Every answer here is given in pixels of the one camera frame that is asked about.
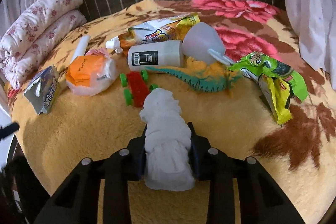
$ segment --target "toy dinosaur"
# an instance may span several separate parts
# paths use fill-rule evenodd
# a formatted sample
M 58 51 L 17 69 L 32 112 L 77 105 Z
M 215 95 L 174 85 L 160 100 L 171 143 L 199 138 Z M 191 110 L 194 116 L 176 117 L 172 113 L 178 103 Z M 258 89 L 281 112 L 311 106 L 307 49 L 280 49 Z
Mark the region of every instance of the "toy dinosaur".
M 146 67 L 149 71 L 165 72 L 188 83 L 194 90 L 218 92 L 233 88 L 233 83 L 243 76 L 240 71 L 229 71 L 221 63 L 207 65 L 189 57 L 185 68 L 178 67 Z

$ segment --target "orange package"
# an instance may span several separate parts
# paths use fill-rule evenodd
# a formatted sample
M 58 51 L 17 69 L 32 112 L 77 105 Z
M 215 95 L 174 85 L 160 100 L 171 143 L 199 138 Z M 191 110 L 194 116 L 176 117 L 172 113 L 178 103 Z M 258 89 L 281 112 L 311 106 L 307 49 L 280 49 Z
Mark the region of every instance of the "orange package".
M 70 64 L 66 80 L 75 86 L 90 87 L 91 75 L 100 74 L 105 66 L 105 61 L 104 56 L 78 56 Z

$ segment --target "green wheel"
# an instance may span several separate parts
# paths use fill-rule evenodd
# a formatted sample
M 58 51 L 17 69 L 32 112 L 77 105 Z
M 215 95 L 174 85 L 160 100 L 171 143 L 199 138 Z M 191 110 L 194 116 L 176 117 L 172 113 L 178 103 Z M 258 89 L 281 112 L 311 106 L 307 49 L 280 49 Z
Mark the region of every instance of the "green wheel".
M 148 73 L 147 73 L 147 71 L 142 70 L 142 71 L 141 71 L 141 76 L 142 76 L 142 79 L 143 79 L 145 82 L 147 82 L 147 80 L 148 80 Z
M 127 78 L 124 73 L 120 74 L 121 86 L 124 88 L 127 86 Z
M 152 92 L 154 89 L 157 89 L 159 86 L 157 84 L 152 84 L 149 86 L 149 91 Z
M 124 89 L 124 97 L 126 101 L 126 105 L 130 106 L 132 104 L 132 94 L 129 89 Z

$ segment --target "cardboard box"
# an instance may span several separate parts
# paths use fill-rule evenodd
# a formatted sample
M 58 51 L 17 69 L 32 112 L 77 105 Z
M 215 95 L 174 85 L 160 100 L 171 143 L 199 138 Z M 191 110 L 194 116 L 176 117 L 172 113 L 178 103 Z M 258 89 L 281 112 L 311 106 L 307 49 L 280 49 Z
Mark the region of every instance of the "cardboard box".
M 39 72 L 30 81 L 24 95 L 33 105 L 37 114 L 49 113 L 60 87 L 59 74 L 54 66 Z

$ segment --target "black label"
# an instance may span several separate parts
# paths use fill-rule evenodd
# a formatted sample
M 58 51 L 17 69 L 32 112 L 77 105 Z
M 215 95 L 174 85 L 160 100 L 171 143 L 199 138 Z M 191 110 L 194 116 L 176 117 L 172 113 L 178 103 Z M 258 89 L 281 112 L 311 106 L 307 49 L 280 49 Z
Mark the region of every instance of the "black label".
M 158 65 L 158 51 L 150 52 L 133 52 L 132 65 L 133 66 L 148 66 Z

